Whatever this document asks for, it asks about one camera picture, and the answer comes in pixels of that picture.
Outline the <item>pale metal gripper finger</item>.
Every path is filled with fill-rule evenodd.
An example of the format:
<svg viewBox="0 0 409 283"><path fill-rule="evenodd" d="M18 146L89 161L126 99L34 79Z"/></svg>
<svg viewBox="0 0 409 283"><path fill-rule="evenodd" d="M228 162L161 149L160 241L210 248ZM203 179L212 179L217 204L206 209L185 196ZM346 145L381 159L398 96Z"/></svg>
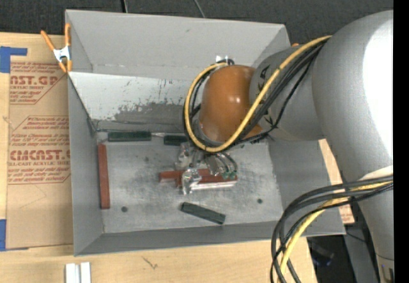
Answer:
<svg viewBox="0 0 409 283"><path fill-rule="evenodd" d="M201 179L202 176L199 174L198 169L189 168L184 171L181 175L181 190L183 195L191 194Z"/></svg>
<svg viewBox="0 0 409 283"><path fill-rule="evenodd" d="M180 150L176 162L174 163L176 170L187 169L192 161L192 146L190 143L181 143Z"/></svg>

